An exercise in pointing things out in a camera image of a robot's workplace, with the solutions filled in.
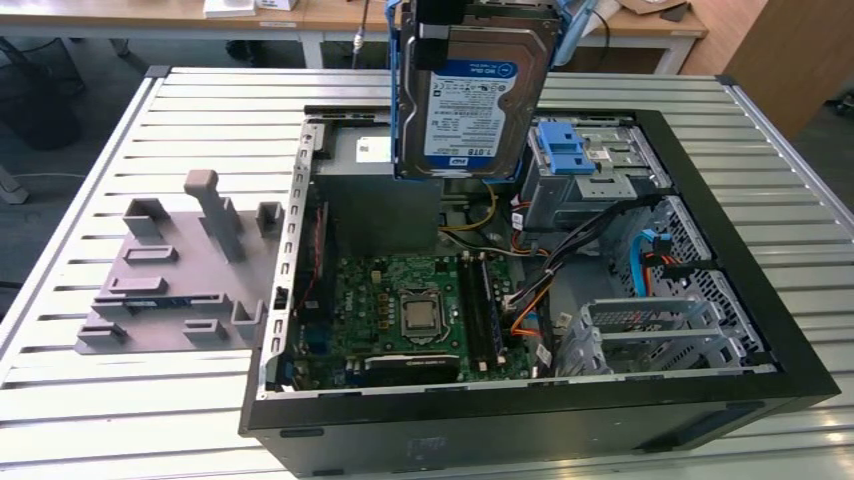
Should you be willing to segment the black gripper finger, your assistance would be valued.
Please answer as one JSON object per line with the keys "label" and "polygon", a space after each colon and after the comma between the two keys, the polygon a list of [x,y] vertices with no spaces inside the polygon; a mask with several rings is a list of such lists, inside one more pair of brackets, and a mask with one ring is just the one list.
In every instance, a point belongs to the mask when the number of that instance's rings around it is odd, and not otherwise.
{"label": "black gripper finger", "polygon": [[466,1],[410,1],[407,7],[407,68],[441,69],[448,61],[452,27],[461,25]]}

